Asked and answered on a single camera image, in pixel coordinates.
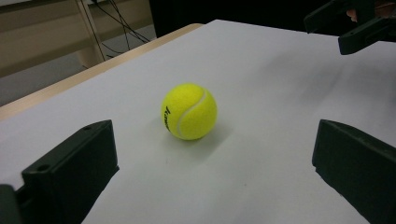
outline cable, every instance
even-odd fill
[[[97,6],[101,11],[103,11],[105,14],[107,14],[107,16],[109,16],[111,19],[113,19],[114,21],[116,21],[116,22],[118,22],[119,24],[121,24],[123,28],[127,28],[128,30],[130,30],[134,35],[132,35],[131,33],[128,33],[128,34],[130,34],[131,36],[133,36],[133,37],[139,39],[139,40],[142,41],[143,43],[148,43],[148,42],[149,42],[149,40],[148,40],[147,38],[145,38],[143,35],[141,35],[141,34],[139,34],[138,32],[136,32],[135,30],[133,30],[133,29],[128,25],[128,23],[127,23],[127,22],[125,21],[125,19],[121,16],[121,14],[120,14],[119,11],[118,11],[118,14],[119,14],[119,16],[120,16],[120,21],[117,20],[115,17],[113,17],[113,16],[112,16],[111,14],[109,14],[108,12],[106,12],[104,9],[102,9],[102,8],[100,7],[100,5],[98,4],[97,1],[93,1],[93,2],[96,4],[96,6]],[[115,2],[114,2],[113,0],[109,0],[109,2],[112,3],[112,6],[113,6],[113,4],[115,4]]]
[[[121,16],[121,14],[120,14],[120,12],[119,12],[119,8],[117,7],[116,3],[115,3],[114,1],[112,1],[112,0],[110,1],[110,3],[111,3],[111,5],[114,7],[114,9],[116,9],[117,13],[119,14],[120,21],[122,22],[122,16]],[[122,29],[123,29],[123,32],[124,32],[124,35],[125,35],[125,41],[126,41],[126,44],[127,44],[127,46],[128,46],[128,50],[130,50],[131,47],[129,46],[128,35],[126,34],[126,30],[125,30],[124,25],[122,25]]]
[[[125,53],[125,52],[120,52],[120,51],[116,51],[116,50],[114,50],[114,49],[111,49],[108,45],[106,45],[106,44],[104,44],[104,43],[102,43],[102,45],[105,46],[105,48],[107,48],[107,49],[109,49],[109,50],[111,50],[111,51],[113,51],[113,52],[115,52],[115,53],[118,53],[118,54]]]
[[[102,49],[100,48],[100,41],[99,41],[99,39],[98,39],[98,36],[96,36],[96,33],[95,33],[94,29],[93,29],[93,26],[92,26],[90,17],[88,16],[87,8],[85,8],[84,3],[83,3],[82,1],[83,1],[83,0],[80,0],[80,2],[81,2],[81,4],[82,4],[82,7],[84,8],[85,15],[87,16],[88,22],[89,22],[89,24],[90,24],[90,26],[91,26],[91,29],[92,29],[92,32],[93,32],[93,36],[95,37],[96,44],[97,44],[98,47],[99,47],[99,50],[100,50],[100,52],[101,52],[101,55],[102,55],[103,60],[105,61],[106,59],[105,59],[104,53],[102,52]]]
[[[114,0],[110,0],[110,2],[113,3],[113,7],[117,10],[117,12],[119,12],[116,2],[115,2]],[[138,36],[140,36],[140,37],[143,37],[143,38],[145,39],[145,41],[149,42],[149,40],[148,40],[147,38],[145,38],[143,35],[141,35],[141,34],[139,34],[138,32],[136,32],[135,30],[133,30],[133,29],[128,25],[128,22],[122,17],[122,15],[120,14],[120,12],[119,12],[119,15],[120,15],[120,17],[121,17],[121,20],[122,20],[123,22],[125,22],[125,24],[129,27],[130,30],[132,30],[136,35],[138,35]]]

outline yellow tennis ball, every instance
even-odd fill
[[[218,108],[212,94],[194,83],[183,83],[170,90],[163,99],[163,124],[183,140],[207,135],[215,126]]]

